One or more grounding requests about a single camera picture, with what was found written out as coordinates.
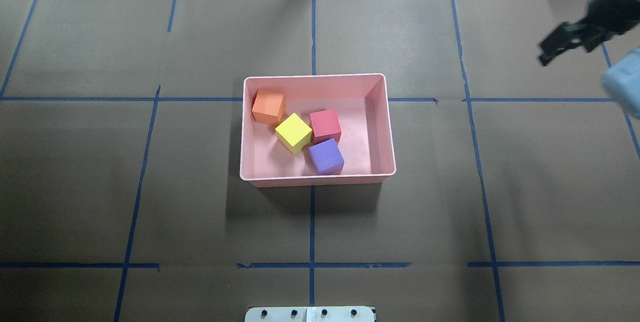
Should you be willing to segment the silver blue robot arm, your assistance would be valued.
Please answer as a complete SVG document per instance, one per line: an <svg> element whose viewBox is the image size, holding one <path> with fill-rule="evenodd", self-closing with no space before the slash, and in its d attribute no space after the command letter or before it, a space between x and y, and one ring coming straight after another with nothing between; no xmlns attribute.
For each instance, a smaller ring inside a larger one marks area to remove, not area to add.
<svg viewBox="0 0 640 322"><path fill-rule="evenodd" d="M583 47L590 53L615 36L639 25L640 0L589 0L585 16L576 23L560 23L541 43L538 59L547 66L558 55ZM612 65L602 76L605 91L624 111L640 114L639 49Z"/></svg>

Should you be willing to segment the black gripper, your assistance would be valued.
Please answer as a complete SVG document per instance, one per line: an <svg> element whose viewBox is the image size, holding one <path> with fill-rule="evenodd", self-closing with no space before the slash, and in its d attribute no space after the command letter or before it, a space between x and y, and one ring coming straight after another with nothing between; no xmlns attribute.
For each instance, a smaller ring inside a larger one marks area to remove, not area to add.
<svg viewBox="0 0 640 322"><path fill-rule="evenodd" d="M590 53L604 42L635 28L639 13L638 0L589 0L582 19L572 24L560 23L540 42L538 60L546 67L562 53L578 47Z"/></svg>

